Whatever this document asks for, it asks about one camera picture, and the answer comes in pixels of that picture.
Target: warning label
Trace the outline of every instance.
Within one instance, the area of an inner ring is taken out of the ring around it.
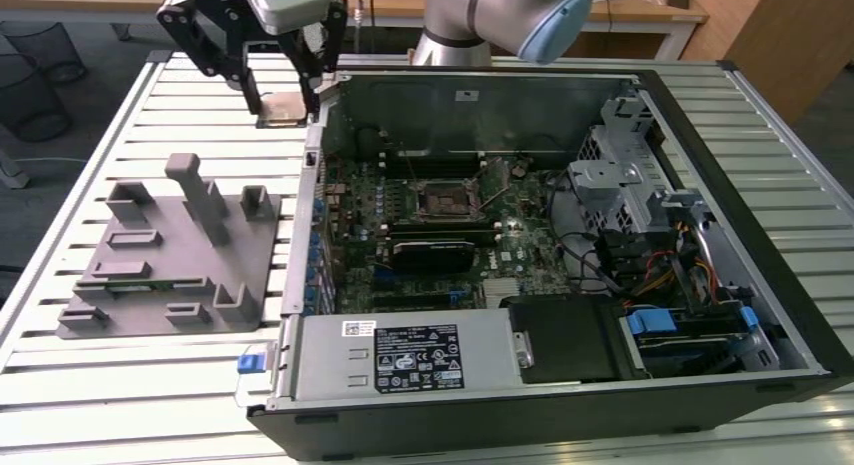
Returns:
[[[380,393],[465,388],[457,325],[374,330]]]

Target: black cable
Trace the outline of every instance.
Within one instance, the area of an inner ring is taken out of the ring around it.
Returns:
[[[605,7],[609,11],[609,32],[605,35],[605,44],[602,45],[602,56],[608,58],[609,55],[609,46],[612,42],[612,32],[614,31],[614,14],[612,13],[612,0],[605,0]]]
[[[25,267],[19,267],[18,265],[0,265],[0,272],[25,273]]]
[[[372,0],[372,53],[377,53],[377,13],[374,11],[374,0]]]
[[[552,216],[552,207],[554,206],[556,195],[558,193],[558,184],[561,183],[561,181],[564,181],[565,178],[569,178],[569,172],[566,170],[564,170],[564,172],[561,173],[561,176],[558,178],[558,182],[556,183],[556,188],[552,191],[552,198],[549,200],[549,205],[548,205],[548,208],[546,208],[548,217],[549,217],[549,228],[552,230],[552,235],[556,237],[556,239],[558,241],[558,244],[561,245],[564,251],[566,253],[569,253],[570,256],[576,260],[580,261],[581,266],[582,266],[582,270],[584,270],[585,266],[588,266],[590,268],[590,270],[597,274],[597,277],[605,283],[605,285],[609,288],[609,290],[612,292],[614,292],[616,295],[618,295],[621,297],[626,297],[626,298],[634,298],[634,295],[632,295],[626,291],[626,289],[620,286],[620,284],[612,279],[612,277],[608,276],[608,274],[602,271],[602,269],[600,267],[597,267],[593,263],[590,263],[590,261],[585,257],[582,257],[578,253],[576,253],[576,251],[573,249],[570,249],[564,244],[564,239],[561,238],[561,236],[558,235],[558,232],[556,231],[556,224],[554,224],[554,220],[553,220],[553,216]]]

